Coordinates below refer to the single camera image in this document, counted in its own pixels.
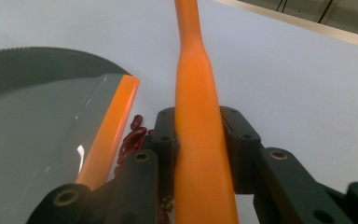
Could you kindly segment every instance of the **orange tube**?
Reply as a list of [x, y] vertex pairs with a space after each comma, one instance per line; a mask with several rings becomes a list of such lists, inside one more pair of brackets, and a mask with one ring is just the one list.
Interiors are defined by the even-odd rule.
[[213, 71], [203, 47], [197, 0], [175, 0], [181, 38], [174, 124], [180, 143], [175, 223], [238, 223]]
[[94, 190], [106, 182], [138, 85], [136, 77], [124, 75], [121, 79], [77, 177], [77, 184]]

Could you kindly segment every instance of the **red small part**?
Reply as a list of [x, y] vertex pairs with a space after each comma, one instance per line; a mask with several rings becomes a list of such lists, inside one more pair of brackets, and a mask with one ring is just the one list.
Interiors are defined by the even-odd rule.
[[117, 166], [115, 168], [114, 174], [115, 174], [115, 178], [121, 174], [121, 170], [123, 169], [123, 167], [121, 165]]
[[118, 150], [118, 156], [120, 157], [121, 155], [123, 155], [124, 151], [126, 150], [126, 146], [124, 146], [124, 144], [120, 147], [120, 149]]
[[145, 141], [145, 137], [142, 136], [142, 138], [139, 139], [139, 141], [138, 141], [138, 144], [136, 146], [136, 150], [141, 149], [142, 145], [144, 144], [144, 141]]
[[130, 132], [124, 139], [123, 139], [123, 146], [128, 147], [137, 143], [142, 136], [144, 136], [147, 132], [145, 127], [138, 127], [137, 129]]
[[123, 152], [123, 154], [118, 156], [117, 164], [123, 163], [123, 161], [127, 158], [127, 156], [132, 153], [133, 151], [138, 149], [138, 145], [135, 145], [133, 147], [126, 148]]
[[159, 209], [159, 223], [160, 224], [170, 224], [170, 218], [168, 217], [168, 213], [165, 209]]
[[135, 129], [139, 128], [139, 126], [141, 126], [142, 120], [144, 120], [142, 115], [135, 115], [135, 117], [133, 117], [133, 121], [130, 125], [131, 129], [135, 130]]

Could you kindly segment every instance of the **screw hole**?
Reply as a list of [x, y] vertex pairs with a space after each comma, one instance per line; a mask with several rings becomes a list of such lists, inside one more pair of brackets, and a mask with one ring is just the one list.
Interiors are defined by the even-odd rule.
[[147, 160], [149, 160], [149, 154], [146, 154], [144, 152], [137, 153], [135, 155], [135, 160], [136, 161], [147, 161]]
[[76, 189], [66, 189], [56, 195], [54, 204], [58, 207], [66, 206], [76, 201], [78, 197], [79, 193]]
[[275, 160], [279, 160], [279, 161], [287, 160], [287, 155], [280, 151], [271, 151], [269, 155]]
[[313, 211], [313, 215], [322, 223], [334, 223], [334, 219], [324, 211], [315, 210]]

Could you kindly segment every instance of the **saw blade teeth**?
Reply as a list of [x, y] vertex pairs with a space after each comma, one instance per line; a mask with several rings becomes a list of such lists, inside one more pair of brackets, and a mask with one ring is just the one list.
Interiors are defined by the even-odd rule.
[[16, 47], [16, 48], [0, 49], [0, 52], [26, 50], [30, 48], [31, 47]]

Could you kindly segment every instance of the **white work surface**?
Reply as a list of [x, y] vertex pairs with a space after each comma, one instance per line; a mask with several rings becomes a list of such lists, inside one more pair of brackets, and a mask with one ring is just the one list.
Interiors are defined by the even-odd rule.
[[[291, 151], [326, 186], [345, 191], [358, 181], [358, 46], [214, 1], [199, 5], [220, 105], [240, 110], [265, 147]], [[0, 49], [26, 46], [87, 51], [140, 78], [130, 116], [144, 115], [145, 127], [174, 105], [173, 0], [0, 0]], [[257, 223], [252, 197], [237, 200], [241, 223]]]

